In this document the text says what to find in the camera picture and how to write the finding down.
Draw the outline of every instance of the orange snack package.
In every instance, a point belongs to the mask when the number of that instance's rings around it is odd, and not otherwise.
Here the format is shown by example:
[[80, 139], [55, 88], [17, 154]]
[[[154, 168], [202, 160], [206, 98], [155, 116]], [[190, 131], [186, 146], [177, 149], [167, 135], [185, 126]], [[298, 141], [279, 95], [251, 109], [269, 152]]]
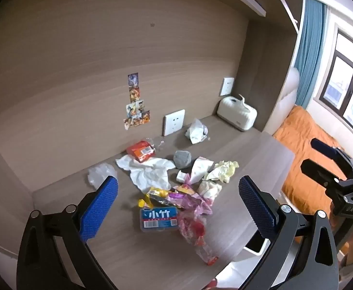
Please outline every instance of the orange snack package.
[[155, 148], [147, 141], [140, 141], [129, 146], [127, 148], [127, 153], [142, 163], [155, 154]]

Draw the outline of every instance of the blue gripper pad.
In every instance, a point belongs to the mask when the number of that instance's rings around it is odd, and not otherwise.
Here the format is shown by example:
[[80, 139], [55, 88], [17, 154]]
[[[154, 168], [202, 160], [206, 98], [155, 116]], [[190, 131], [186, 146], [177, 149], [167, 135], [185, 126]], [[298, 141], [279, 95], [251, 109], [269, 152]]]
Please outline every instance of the blue gripper pad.
[[104, 181], [101, 187], [80, 220], [80, 237], [84, 242], [96, 236], [106, 214], [115, 201], [119, 185], [114, 177], [110, 177], [107, 183], [105, 184]]
[[322, 153], [324, 156], [329, 159], [335, 159], [337, 155], [336, 149], [328, 146], [317, 138], [312, 138], [310, 145], [313, 149], [317, 150], [319, 153]]
[[248, 175], [239, 180], [238, 191], [262, 237], [273, 241], [276, 238], [276, 219]]

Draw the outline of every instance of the blue label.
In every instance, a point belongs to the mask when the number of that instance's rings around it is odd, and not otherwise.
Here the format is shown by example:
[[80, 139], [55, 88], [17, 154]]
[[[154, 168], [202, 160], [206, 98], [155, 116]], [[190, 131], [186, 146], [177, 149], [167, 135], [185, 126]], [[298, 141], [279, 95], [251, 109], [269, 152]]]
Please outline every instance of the blue label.
[[178, 227], [176, 207], [161, 207], [153, 209], [142, 209], [142, 227], [144, 229], [173, 228]]

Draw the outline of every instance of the window frame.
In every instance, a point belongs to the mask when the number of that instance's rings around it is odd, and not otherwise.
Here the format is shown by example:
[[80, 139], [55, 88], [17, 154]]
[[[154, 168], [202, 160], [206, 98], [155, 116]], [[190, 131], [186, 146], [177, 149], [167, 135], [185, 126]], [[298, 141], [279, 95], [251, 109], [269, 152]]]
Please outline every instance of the window frame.
[[340, 53], [338, 50], [336, 50], [336, 44], [337, 44], [337, 36], [338, 35], [342, 35], [343, 37], [347, 38], [350, 42], [353, 43], [353, 39], [348, 36], [344, 31], [342, 31], [341, 29], [337, 29], [337, 34], [336, 34], [336, 38], [334, 40], [334, 48], [333, 48], [333, 54], [332, 54], [332, 62], [330, 64], [330, 70], [328, 71], [328, 76], [326, 78], [326, 81], [324, 82], [323, 88], [321, 90], [320, 96], [319, 96], [319, 100], [324, 103], [326, 106], [328, 106], [334, 113], [336, 113], [336, 115], [342, 120], [344, 121], [344, 123], [346, 123], [347, 125], [349, 125], [349, 127], [353, 130], [353, 125], [343, 116], [344, 112], [346, 111], [347, 107], [348, 107], [348, 103], [350, 102], [350, 99], [352, 97], [353, 94], [353, 74], [352, 74], [352, 78], [350, 81], [350, 85], [348, 86], [348, 90], [347, 93], [344, 97], [344, 100], [341, 104], [340, 109], [336, 108], [333, 104], [331, 104], [327, 99], [324, 98], [324, 94], [327, 90], [327, 87], [330, 83], [330, 79], [331, 79], [331, 75], [332, 75], [332, 71], [335, 65], [335, 61], [336, 58], [338, 57], [339, 59], [341, 59], [342, 61], [344, 61], [345, 63], [347, 63], [350, 67], [353, 68], [353, 62], [350, 61], [346, 56], [344, 56], [342, 53]]

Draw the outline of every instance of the bed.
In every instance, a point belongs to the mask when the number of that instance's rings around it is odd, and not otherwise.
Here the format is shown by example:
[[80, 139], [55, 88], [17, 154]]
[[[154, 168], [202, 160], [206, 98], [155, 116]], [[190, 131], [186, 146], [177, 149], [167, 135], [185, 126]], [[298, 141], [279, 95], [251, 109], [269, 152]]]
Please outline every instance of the bed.
[[[299, 74], [292, 68], [288, 74], [279, 101], [268, 121], [265, 131], [295, 153], [295, 159], [284, 182], [278, 202], [289, 204], [295, 211], [313, 215], [318, 209], [330, 212], [331, 199], [325, 188], [302, 174], [300, 165], [310, 158], [341, 179], [346, 179], [333, 160], [312, 149], [310, 141], [318, 138], [324, 143], [340, 147], [339, 143], [318, 126], [310, 114], [295, 105]], [[348, 244], [342, 252], [346, 253]]]

